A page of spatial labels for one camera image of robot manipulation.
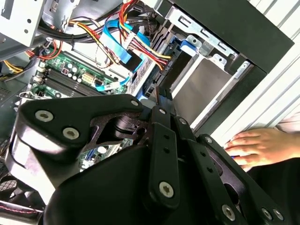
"capacitor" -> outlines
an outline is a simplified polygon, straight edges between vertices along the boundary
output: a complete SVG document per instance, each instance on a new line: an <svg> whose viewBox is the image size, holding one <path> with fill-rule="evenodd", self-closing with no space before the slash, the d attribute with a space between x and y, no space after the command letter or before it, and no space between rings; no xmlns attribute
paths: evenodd
<svg viewBox="0 0 300 225"><path fill-rule="evenodd" d="M56 98L61 98L61 94L60 94L60 93L56 93L56 94L55 94L55 97L56 97Z"/></svg>
<svg viewBox="0 0 300 225"><path fill-rule="evenodd" d="M76 67L73 67L73 68L72 68L72 72L73 72L73 73L77 73L77 71L78 71L78 69L77 69Z"/></svg>
<svg viewBox="0 0 300 225"><path fill-rule="evenodd" d="M69 64L67 65L67 67L68 67L69 69L72 69L72 68L73 68L72 63L69 63Z"/></svg>
<svg viewBox="0 0 300 225"><path fill-rule="evenodd" d="M100 153L100 154L105 154L107 152L107 149L103 146L100 146L97 151Z"/></svg>

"red wire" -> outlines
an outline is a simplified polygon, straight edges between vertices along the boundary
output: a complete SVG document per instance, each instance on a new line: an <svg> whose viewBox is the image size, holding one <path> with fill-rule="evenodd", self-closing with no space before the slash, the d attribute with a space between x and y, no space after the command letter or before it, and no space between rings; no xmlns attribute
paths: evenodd
<svg viewBox="0 0 300 225"><path fill-rule="evenodd" d="M97 34L94 30L92 30L91 28L89 28L88 26L81 24L83 27L85 27L86 29L88 29L97 39L100 39L100 35Z"/></svg>
<svg viewBox="0 0 300 225"><path fill-rule="evenodd" d="M127 2L127 3L125 3L125 4L123 4L122 5L122 7L121 7L121 10L120 10L120 13L119 13L119 21L120 21L120 23L122 23L122 25L124 24L124 12L125 12L125 10L127 9L127 7L131 4L131 3L133 3L135 0L131 0L130 2Z"/></svg>
<svg viewBox="0 0 300 225"><path fill-rule="evenodd" d="M55 41L53 41L53 47L54 47L53 52L50 53L49 55L47 55L47 57L51 57L51 56L53 56L55 54L55 52L57 50L57 45L56 45Z"/></svg>
<svg viewBox="0 0 300 225"><path fill-rule="evenodd" d="M37 213L37 212L34 212L34 211L29 211L29 212L26 212L26 211L20 211L20 210L13 210L13 209L10 209L10 208L6 208L4 206L0 206L1 209L4 209L4 210L8 210L8 211L12 211L12 212L19 212L19 213L24 213L24 214L33 214L33 213Z"/></svg>
<svg viewBox="0 0 300 225"><path fill-rule="evenodd" d="M137 45L137 47L139 48L139 50L142 50L143 53L147 54L148 56L151 56L151 58L157 62L161 62L163 64L167 64L166 61L164 61L163 59L159 59L157 58L155 55L152 55L150 52L148 52L147 50L145 50L145 48L140 44L138 43L136 40L133 40L134 44Z"/></svg>
<svg viewBox="0 0 300 225"><path fill-rule="evenodd" d="M62 50L62 41L60 42L60 48L59 48L59 50L57 51L57 53L54 55L54 56L52 56L52 57L43 57L43 56L40 56L40 58L41 59L44 59L44 60L52 60L52 59L54 59L54 58L56 58L59 54L60 54L60 52L61 52L61 50Z"/></svg>

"blue cable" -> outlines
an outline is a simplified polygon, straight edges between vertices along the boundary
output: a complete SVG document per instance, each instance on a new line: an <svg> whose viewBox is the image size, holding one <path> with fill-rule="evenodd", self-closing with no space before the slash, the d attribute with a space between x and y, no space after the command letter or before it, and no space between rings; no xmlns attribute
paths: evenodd
<svg viewBox="0 0 300 225"><path fill-rule="evenodd" d="M90 150L89 153L87 154L87 156L85 157L85 160L91 161L91 159L93 158L93 156L96 152L97 152L97 149Z"/></svg>
<svg viewBox="0 0 300 225"><path fill-rule="evenodd" d="M133 27L128 25L128 24L124 24L125 27L129 30L132 30ZM121 46L119 44L119 42L111 35L111 33L109 32L110 27L118 27L119 26L119 20L109 20L108 22L105 23L104 27L103 27L103 33L102 36L100 38L100 41L103 45L105 45L107 48L109 48L111 51L113 51L120 59L123 63L127 63L130 58L131 55L127 52L127 50L125 48L123 48L123 46ZM148 46L150 46L150 40L143 35L142 33L138 32L137 36ZM144 55L141 56L142 62L139 64L139 66L133 71L134 73L138 70L139 67L141 67L141 65L144 63L146 57ZM111 84L105 85L105 86L99 86L96 85L96 90L97 91L106 91L106 90L112 90L112 89L116 89L119 88L123 85L125 85L128 81L130 80L130 76L128 76L124 81L122 82L113 82Z"/></svg>

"green circuit board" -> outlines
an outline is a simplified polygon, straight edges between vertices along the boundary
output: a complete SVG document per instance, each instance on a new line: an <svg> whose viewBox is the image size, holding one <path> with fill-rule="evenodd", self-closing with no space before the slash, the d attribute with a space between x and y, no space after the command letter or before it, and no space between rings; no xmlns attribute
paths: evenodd
<svg viewBox="0 0 300 225"><path fill-rule="evenodd" d="M68 75L68 73L72 73L71 69L68 68L68 65L72 64L72 66L77 69L77 71L73 73L73 75L75 75L77 78L81 78L83 74L88 73L93 77L97 78L97 80L99 80L102 83L102 85L108 85L117 81L112 77L107 76L100 69L92 70L87 66L81 64L80 62L77 62L75 60L72 60L68 56L65 56L63 53L61 53L55 59L46 60L44 63L46 68L52 68L58 72L61 72L64 75ZM82 83L95 89L95 87L93 87L89 83L86 83L85 81L82 81ZM126 91L127 91L126 86L122 86L117 89L109 91L109 94L123 94L126 93Z"/></svg>

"screw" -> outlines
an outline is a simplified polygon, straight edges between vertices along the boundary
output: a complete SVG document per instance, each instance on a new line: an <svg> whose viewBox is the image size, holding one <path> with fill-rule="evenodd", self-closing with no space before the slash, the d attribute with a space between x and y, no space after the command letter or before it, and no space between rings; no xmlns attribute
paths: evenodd
<svg viewBox="0 0 300 225"><path fill-rule="evenodd" d="M134 101L134 100L131 101L131 104L133 104L133 105L135 105L135 106L138 106L138 105L139 105L139 104L138 104L136 101Z"/></svg>
<svg viewBox="0 0 300 225"><path fill-rule="evenodd" d="M266 216L266 218L268 218L269 220L272 220L272 216L269 213L269 211L267 211L265 208L262 208L262 212L264 213L264 215Z"/></svg>
<svg viewBox="0 0 300 225"><path fill-rule="evenodd" d="M66 129L64 129L62 131L63 135L65 138L70 139L70 140L74 140L77 139L79 137L79 132L78 130L68 127Z"/></svg>
<svg viewBox="0 0 300 225"><path fill-rule="evenodd" d="M182 118L180 118L179 121L180 121L182 124L186 124L186 123L187 123L187 122L186 122L184 119L182 119Z"/></svg>
<svg viewBox="0 0 300 225"><path fill-rule="evenodd" d="M49 54L49 53L50 53L50 50L49 50L48 48L46 48L46 49L45 49L45 53L46 53L46 54Z"/></svg>
<svg viewBox="0 0 300 225"><path fill-rule="evenodd" d="M162 114L166 114L165 110L163 110L163 109L160 109L159 111L160 111Z"/></svg>
<svg viewBox="0 0 300 225"><path fill-rule="evenodd" d="M35 116L39 121L42 121L42 122L50 122L54 119L53 114L46 110L37 111Z"/></svg>
<svg viewBox="0 0 300 225"><path fill-rule="evenodd" d="M223 211L224 215L230 221L234 221L235 220L235 214L234 214L233 210L228 205L222 205L222 211Z"/></svg>
<svg viewBox="0 0 300 225"><path fill-rule="evenodd" d="M282 214L277 209L273 209L273 211L275 215L278 217L278 219L283 220Z"/></svg>
<svg viewBox="0 0 300 225"><path fill-rule="evenodd" d="M172 198L174 196L173 187L167 182L161 182L159 184L159 191L167 198Z"/></svg>
<svg viewBox="0 0 300 225"><path fill-rule="evenodd" d="M205 137L205 140L210 144L212 143L212 140L209 137Z"/></svg>

